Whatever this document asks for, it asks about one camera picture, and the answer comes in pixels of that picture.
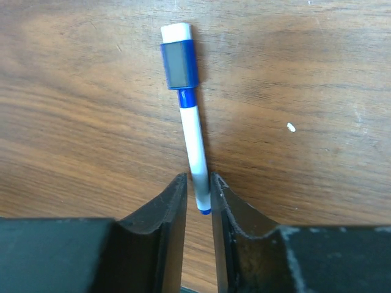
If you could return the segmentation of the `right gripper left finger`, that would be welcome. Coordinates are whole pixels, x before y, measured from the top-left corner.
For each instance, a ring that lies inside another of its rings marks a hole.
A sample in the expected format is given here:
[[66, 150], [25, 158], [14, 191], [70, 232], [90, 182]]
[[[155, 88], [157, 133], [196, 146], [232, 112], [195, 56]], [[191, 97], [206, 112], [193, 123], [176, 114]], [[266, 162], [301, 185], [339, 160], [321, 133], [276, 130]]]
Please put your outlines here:
[[187, 213], [187, 176], [114, 222], [92, 292], [180, 292]]

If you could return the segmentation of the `blue marker cap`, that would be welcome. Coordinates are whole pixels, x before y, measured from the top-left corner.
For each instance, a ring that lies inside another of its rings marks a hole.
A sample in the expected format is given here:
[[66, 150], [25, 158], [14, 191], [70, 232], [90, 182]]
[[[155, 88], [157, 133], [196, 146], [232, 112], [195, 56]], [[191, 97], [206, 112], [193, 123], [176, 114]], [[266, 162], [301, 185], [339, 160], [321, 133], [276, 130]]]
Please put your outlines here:
[[189, 23], [161, 27], [161, 53], [167, 86], [172, 90], [191, 89], [199, 85], [195, 43]]

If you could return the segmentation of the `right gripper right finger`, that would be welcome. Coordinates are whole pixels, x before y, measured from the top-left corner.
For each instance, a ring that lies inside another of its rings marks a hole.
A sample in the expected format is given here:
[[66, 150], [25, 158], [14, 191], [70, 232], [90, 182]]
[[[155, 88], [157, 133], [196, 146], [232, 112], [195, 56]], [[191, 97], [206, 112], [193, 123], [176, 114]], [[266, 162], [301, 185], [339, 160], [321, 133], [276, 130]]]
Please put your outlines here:
[[284, 244], [277, 222], [211, 174], [211, 208], [219, 292], [283, 292]]

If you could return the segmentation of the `blue white marker pen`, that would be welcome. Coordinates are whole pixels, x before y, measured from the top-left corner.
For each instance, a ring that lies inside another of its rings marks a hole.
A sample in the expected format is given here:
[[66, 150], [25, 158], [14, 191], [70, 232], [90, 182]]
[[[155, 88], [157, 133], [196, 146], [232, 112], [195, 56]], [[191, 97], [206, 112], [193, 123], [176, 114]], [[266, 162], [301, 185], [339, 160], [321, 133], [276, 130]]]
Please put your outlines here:
[[179, 90], [178, 100], [196, 205], [201, 214], [208, 215], [211, 212], [210, 183], [196, 90]]

